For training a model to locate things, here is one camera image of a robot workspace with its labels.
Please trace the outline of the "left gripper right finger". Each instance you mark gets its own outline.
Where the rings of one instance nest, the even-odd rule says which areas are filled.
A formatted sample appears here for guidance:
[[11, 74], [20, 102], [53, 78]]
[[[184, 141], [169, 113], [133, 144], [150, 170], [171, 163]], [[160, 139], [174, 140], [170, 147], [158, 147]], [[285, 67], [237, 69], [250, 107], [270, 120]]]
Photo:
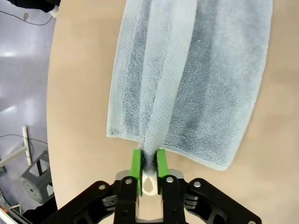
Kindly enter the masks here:
[[206, 224], [260, 224], [261, 218], [202, 178], [186, 182], [170, 173], [165, 150], [157, 150], [159, 193], [165, 224], [184, 224], [185, 211]]

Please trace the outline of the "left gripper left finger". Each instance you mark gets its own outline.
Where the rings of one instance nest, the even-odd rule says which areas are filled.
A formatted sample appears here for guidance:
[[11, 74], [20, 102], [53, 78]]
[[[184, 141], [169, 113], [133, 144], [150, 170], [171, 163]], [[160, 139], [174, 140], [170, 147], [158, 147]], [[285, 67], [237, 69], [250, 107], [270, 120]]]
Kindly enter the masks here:
[[115, 214], [115, 224], [134, 224], [136, 201], [140, 193], [140, 149], [133, 150], [129, 173], [113, 184], [97, 181], [69, 201], [44, 224], [98, 224]]

